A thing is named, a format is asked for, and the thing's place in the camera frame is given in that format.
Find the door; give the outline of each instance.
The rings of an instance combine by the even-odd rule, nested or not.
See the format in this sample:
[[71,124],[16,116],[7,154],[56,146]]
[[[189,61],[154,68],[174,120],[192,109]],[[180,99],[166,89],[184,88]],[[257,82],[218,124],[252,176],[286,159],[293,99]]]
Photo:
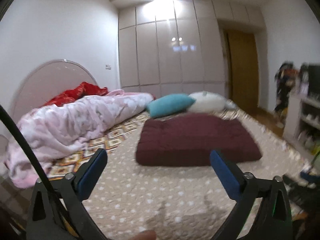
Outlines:
[[255,114],[258,108],[258,56],[253,34],[226,31],[229,43],[230,98],[244,111]]

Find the wardrobe door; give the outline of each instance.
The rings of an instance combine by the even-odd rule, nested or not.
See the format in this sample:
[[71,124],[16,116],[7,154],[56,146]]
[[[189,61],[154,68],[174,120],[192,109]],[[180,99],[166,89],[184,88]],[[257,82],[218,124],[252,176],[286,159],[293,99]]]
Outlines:
[[196,19],[177,20],[183,82],[203,81],[204,66]]
[[122,88],[124,92],[140,92],[140,87],[135,86],[135,87],[123,87]]
[[173,0],[154,1],[156,21],[175,20]]
[[162,84],[161,85],[161,95],[166,96],[169,94],[179,94],[182,93],[182,84]]
[[193,0],[197,18],[215,18],[213,4],[211,0]]
[[217,19],[233,21],[230,3],[221,0],[212,0]]
[[154,2],[150,2],[136,7],[137,25],[154,22],[156,20],[154,4]]
[[249,16],[244,5],[232,2],[230,6],[236,22],[249,23]]
[[201,92],[204,90],[203,83],[188,83],[188,84],[183,84],[182,87],[183,87],[183,92],[186,94]]
[[135,26],[119,30],[119,66],[122,87],[139,85]]
[[216,83],[216,84],[204,84],[204,90],[211,93],[216,93],[228,98],[228,94],[227,94],[224,82]]
[[178,19],[195,19],[196,13],[192,0],[174,0],[174,9]]
[[161,97],[160,85],[140,86],[140,91],[143,93],[150,93],[156,98]]
[[155,22],[137,25],[137,54],[140,85],[159,84]]
[[136,8],[123,9],[119,13],[119,30],[136,25]]
[[180,47],[176,21],[156,22],[161,83],[181,82]]
[[204,81],[224,81],[224,62],[218,22],[215,18],[200,18],[198,23],[204,62]]

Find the beige polka dot bedspread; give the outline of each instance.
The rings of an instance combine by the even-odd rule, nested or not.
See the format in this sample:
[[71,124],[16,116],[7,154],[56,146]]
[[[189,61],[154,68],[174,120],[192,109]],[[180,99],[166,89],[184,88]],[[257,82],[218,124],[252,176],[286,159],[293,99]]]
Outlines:
[[[260,146],[263,157],[240,163],[242,171],[272,179],[284,173],[298,178],[300,154],[263,125],[238,110],[238,118]],[[140,125],[109,155],[108,164],[90,198],[83,202],[101,231],[112,239],[128,239],[154,229],[158,239],[210,239],[231,212],[230,200],[211,167],[143,167],[135,162]],[[241,232],[245,235],[258,211],[259,200]],[[298,208],[292,205],[292,212]]]

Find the headboard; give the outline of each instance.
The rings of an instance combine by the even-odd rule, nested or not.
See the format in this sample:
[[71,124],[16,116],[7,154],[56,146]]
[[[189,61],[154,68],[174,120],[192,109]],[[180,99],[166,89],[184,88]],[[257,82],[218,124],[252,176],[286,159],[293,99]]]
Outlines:
[[75,62],[65,59],[47,62],[25,78],[16,93],[10,115],[17,123],[31,109],[42,106],[51,98],[77,87],[83,81],[97,85],[90,73]]

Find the maroon cushion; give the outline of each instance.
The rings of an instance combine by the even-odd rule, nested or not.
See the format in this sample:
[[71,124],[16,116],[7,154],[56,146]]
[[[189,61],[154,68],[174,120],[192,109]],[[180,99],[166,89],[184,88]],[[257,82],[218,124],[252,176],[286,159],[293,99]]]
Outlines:
[[137,146],[136,161],[146,166],[210,166],[209,155],[214,149],[237,163],[262,157],[239,120],[187,114],[163,122],[147,120]]

